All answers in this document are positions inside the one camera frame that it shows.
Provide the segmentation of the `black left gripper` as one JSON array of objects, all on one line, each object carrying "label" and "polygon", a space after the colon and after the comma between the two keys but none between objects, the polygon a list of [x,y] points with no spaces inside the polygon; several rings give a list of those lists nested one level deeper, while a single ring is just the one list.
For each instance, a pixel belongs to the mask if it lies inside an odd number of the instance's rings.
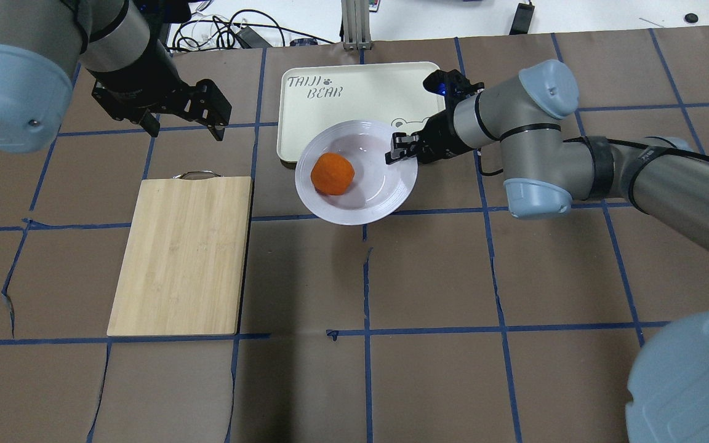
[{"label": "black left gripper", "polygon": [[211,79],[189,85],[179,76],[171,58],[144,58],[112,72],[91,71],[91,95],[104,112],[118,121],[140,124],[150,137],[161,130],[160,113],[204,126],[222,142],[233,105]]}]

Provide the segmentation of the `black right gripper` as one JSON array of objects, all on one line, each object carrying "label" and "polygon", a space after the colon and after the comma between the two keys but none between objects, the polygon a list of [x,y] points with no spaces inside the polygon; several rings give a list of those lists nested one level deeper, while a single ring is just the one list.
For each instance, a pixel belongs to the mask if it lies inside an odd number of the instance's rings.
[{"label": "black right gripper", "polygon": [[394,132],[391,151],[385,153],[385,164],[391,165],[405,159],[416,159],[421,164],[453,159],[474,149],[456,133],[446,110],[432,115],[424,127],[413,134]]}]

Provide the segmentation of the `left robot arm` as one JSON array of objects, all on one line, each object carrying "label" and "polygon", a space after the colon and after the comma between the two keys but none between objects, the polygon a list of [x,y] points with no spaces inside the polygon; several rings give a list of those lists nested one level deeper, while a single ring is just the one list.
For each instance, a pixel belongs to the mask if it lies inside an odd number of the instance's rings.
[{"label": "left robot arm", "polygon": [[166,46],[165,27],[190,19],[188,1],[0,1],[0,151],[30,153],[56,138],[78,65],[110,118],[157,137],[157,113],[222,140],[231,104],[211,79],[189,85]]}]

